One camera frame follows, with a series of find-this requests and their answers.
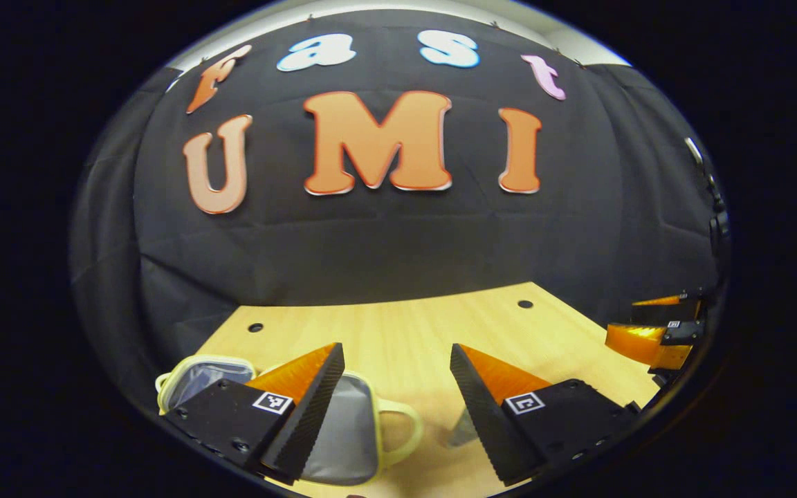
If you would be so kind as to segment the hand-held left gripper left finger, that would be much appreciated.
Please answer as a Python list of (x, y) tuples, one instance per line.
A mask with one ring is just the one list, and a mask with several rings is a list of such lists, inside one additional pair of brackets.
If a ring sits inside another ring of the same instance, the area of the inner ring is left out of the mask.
[(301, 477), (344, 372), (343, 349), (333, 342), (247, 382), (213, 381), (163, 417), (244, 472), (291, 485)]

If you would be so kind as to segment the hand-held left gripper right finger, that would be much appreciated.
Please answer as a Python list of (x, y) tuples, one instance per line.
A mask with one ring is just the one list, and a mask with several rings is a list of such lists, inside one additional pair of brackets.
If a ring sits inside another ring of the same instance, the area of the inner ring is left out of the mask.
[(556, 478), (603, 454), (640, 414), (577, 378), (548, 382), (465, 344), (450, 369), (497, 478)]

